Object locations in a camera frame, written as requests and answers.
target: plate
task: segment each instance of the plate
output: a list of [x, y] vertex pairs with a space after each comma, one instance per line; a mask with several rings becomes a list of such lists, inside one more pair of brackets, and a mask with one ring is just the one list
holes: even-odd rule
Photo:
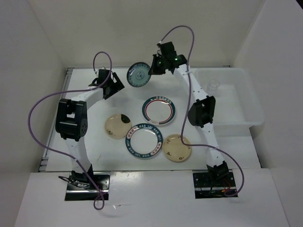
[[148, 75], [150, 66], [144, 62], [133, 64], [127, 71], [127, 82], [133, 87], [142, 87], [151, 79]]
[[120, 139], [126, 136], [131, 127], [131, 120], [124, 114], [114, 114], [110, 116], [104, 125], [107, 135], [114, 139]]
[[150, 124], [165, 125], [174, 119], [176, 108], [168, 98], [155, 96], [145, 101], [142, 106], [142, 114]]
[[135, 157], [150, 158], [159, 152], [163, 137], [157, 127], [151, 124], [137, 124], [125, 138], [127, 150]]
[[[183, 137], [183, 141], [187, 144], [190, 142]], [[163, 144], [164, 155], [173, 162], [184, 162], [191, 153], [191, 147], [186, 146], [181, 141], [181, 135], [173, 134], [168, 136]]]

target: white table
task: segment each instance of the white table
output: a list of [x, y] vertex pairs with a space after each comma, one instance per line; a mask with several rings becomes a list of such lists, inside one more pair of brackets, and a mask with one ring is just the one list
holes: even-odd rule
[[[107, 136], [104, 130], [105, 120], [112, 114], [127, 115], [133, 125], [145, 122], [142, 116], [143, 103], [152, 96], [165, 96], [171, 99], [177, 110], [173, 122], [166, 127], [159, 127], [164, 138], [171, 134], [180, 133], [181, 125], [187, 106], [187, 94], [179, 82], [169, 72], [161, 76], [152, 76], [149, 83], [143, 87], [131, 87], [126, 81], [128, 68], [116, 68], [114, 72], [120, 77], [125, 88], [108, 100], [101, 100], [88, 111], [89, 129], [85, 136], [88, 157], [93, 164], [94, 171], [143, 171], [143, 170], [198, 170], [206, 169], [206, 148], [192, 147], [192, 154], [183, 163], [168, 160], [162, 151], [149, 160], [141, 160], [132, 156], [126, 149], [125, 139], [115, 140]], [[68, 90], [84, 89], [95, 78], [92, 69], [74, 69], [68, 84]], [[68, 93], [66, 98], [76, 96]], [[191, 143], [205, 143], [189, 122], [185, 129], [185, 136]], [[242, 168], [260, 168], [260, 163], [249, 130], [241, 136], [218, 136], [220, 148], [229, 152], [239, 162]], [[53, 129], [50, 147], [67, 152], [64, 140]], [[48, 152], [47, 172], [71, 171], [71, 161], [63, 155]], [[230, 169], [237, 166], [226, 157]]]
[[[33, 173], [15, 227], [287, 227], [268, 169], [245, 169], [238, 198], [195, 199], [192, 171], [112, 172], [102, 211], [64, 201], [68, 173]], [[234, 170], [239, 187], [241, 175]]]

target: beige plate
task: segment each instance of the beige plate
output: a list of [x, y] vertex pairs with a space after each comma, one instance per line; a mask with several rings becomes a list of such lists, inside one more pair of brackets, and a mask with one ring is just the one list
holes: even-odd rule
[[132, 122], [123, 114], [114, 114], [110, 116], [104, 125], [107, 135], [114, 139], [120, 139], [126, 136], [131, 127]]
[[[185, 137], [183, 137], [183, 141], [190, 144]], [[173, 134], [165, 139], [163, 151], [169, 160], [173, 162], [183, 162], [190, 156], [191, 147], [182, 144], [179, 134]]]

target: white plastic bin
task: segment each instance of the white plastic bin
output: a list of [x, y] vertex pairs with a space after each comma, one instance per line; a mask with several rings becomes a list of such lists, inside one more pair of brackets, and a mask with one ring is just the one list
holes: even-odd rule
[[216, 99], [214, 129], [219, 135], [241, 135], [251, 126], [261, 125], [264, 114], [248, 73], [237, 68], [197, 69], [195, 77], [206, 91], [211, 79], [220, 82]]

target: white wall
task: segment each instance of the white wall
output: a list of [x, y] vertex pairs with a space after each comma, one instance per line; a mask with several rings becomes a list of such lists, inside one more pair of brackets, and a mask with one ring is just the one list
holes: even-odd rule
[[[29, 173], [38, 170], [43, 155], [28, 133], [28, 111], [40, 97], [61, 90], [65, 72], [26, 0], [0, 1], [0, 17], [0, 225], [10, 227]], [[33, 128], [43, 142], [56, 100], [45, 101], [33, 116]]]
[[[115, 66], [152, 62], [157, 42], [185, 24], [196, 33], [191, 65], [231, 65], [263, 0], [29, 0], [65, 67], [91, 67], [98, 50]], [[187, 54], [190, 33], [167, 38]], [[106, 58], [98, 65], [108, 65]]]
[[290, 226], [303, 226], [303, 10], [295, 0], [267, 0], [239, 52], [265, 113], [255, 146], [271, 168]]

